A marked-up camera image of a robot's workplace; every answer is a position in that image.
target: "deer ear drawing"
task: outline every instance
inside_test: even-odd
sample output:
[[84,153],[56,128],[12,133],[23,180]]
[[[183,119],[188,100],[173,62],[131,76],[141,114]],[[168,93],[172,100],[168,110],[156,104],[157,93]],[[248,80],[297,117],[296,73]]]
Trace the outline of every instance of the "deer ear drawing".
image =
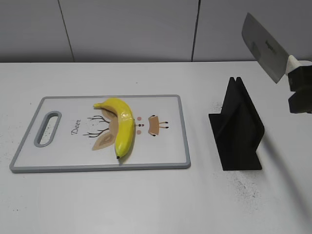
[[115,142],[115,136],[110,132],[101,135],[95,142],[92,150],[104,149]]
[[113,120],[114,118],[117,118],[117,116],[108,110],[102,109],[102,115],[106,118],[109,118],[110,120]]

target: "knife block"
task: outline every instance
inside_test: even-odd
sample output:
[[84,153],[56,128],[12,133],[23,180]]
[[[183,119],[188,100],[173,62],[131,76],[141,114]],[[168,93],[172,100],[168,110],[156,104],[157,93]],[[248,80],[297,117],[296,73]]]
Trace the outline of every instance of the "knife block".
[[224,171],[261,170],[256,154],[264,126],[240,77],[230,78],[220,114],[209,114]]

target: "yellow banana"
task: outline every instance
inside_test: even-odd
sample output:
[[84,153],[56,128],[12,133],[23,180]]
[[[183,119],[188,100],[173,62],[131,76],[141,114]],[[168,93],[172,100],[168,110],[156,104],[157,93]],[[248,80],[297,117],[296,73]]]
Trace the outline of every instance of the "yellow banana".
[[96,109],[106,109],[117,115],[118,133],[115,141],[115,151],[117,158],[125,156],[132,145],[135,133],[135,120],[130,107],[119,98],[109,98],[105,102],[93,105]]

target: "deer text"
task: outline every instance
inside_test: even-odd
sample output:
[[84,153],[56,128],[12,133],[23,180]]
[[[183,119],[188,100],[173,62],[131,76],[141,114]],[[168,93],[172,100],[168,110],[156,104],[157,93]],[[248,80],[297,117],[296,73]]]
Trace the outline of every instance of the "deer text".
[[71,131],[71,134],[72,134],[72,135],[78,133],[79,125],[80,125],[80,120],[77,120],[77,121],[76,121],[76,124],[75,124],[75,128]]

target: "table surface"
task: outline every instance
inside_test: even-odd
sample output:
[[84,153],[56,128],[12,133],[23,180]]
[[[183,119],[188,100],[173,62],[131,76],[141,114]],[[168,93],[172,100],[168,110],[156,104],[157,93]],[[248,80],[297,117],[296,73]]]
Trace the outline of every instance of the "table surface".
[[[265,126],[262,171],[222,171],[208,113],[242,77]],[[185,170],[13,174],[45,96],[178,94]],[[291,114],[288,80],[256,62],[0,64],[0,232],[301,234],[312,223],[312,115]]]

